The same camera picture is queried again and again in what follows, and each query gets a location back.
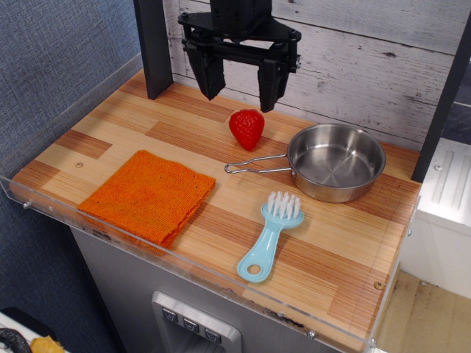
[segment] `orange towel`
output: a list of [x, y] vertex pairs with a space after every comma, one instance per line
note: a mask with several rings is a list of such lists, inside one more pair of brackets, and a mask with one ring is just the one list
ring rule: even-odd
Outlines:
[[215, 184], [210, 176], [138, 151], [78, 208], [168, 249]]

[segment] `brush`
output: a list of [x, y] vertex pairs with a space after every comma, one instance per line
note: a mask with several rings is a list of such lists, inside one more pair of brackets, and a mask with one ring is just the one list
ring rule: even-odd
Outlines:
[[272, 271], [278, 238], [284, 229], [298, 227], [304, 220], [301, 201], [289, 193], [272, 192], [268, 202], [261, 207], [265, 218], [257, 243], [242, 258], [237, 266], [240, 277], [252, 283], [263, 282]]

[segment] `pan handle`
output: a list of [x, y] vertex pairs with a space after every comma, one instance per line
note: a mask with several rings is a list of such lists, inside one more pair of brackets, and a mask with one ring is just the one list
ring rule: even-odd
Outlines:
[[263, 170], [256, 170], [256, 169], [236, 169], [236, 170], [231, 170], [231, 167], [237, 166], [237, 165], [248, 165], [250, 163], [256, 162], [257, 160], [272, 160], [274, 158], [282, 158], [282, 157], [287, 157], [286, 154], [277, 154], [276, 156], [266, 156], [266, 157], [258, 157], [258, 158], [252, 158], [251, 160], [248, 160], [246, 162], [239, 162], [239, 163], [229, 163], [226, 164], [224, 167], [224, 170], [227, 173], [235, 174], [235, 173], [242, 173], [244, 171], [252, 171], [254, 173], [269, 173], [271, 171], [290, 171], [291, 168], [277, 168], [277, 169], [263, 169]]

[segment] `brush handle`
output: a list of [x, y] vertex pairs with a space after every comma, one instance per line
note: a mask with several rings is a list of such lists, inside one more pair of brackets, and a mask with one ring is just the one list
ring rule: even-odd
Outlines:
[[[267, 218], [265, 219], [265, 227], [257, 243], [255, 243], [237, 266], [237, 272], [240, 277], [253, 283], [263, 282], [268, 277], [272, 271], [278, 238], [283, 228], [283, 224], [270, 221]], [[252, 266], [258, 267], [260, 271], [256, 274], [251, 274], [249, 268]]]

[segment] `frying pan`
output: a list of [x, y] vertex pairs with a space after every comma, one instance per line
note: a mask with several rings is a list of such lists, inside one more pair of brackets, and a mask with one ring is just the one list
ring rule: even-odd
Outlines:
[[[234, 169], [257, 160], [287, 157], [290, 168]], [[229, 163], [227, 173], [291, 171], [305, 194], [325, 202], [348, 202], [365, 195], [383, 173], [386, 153], [370, 134], [344, 124], [319, 124], [299, 131], [286, 154]]]

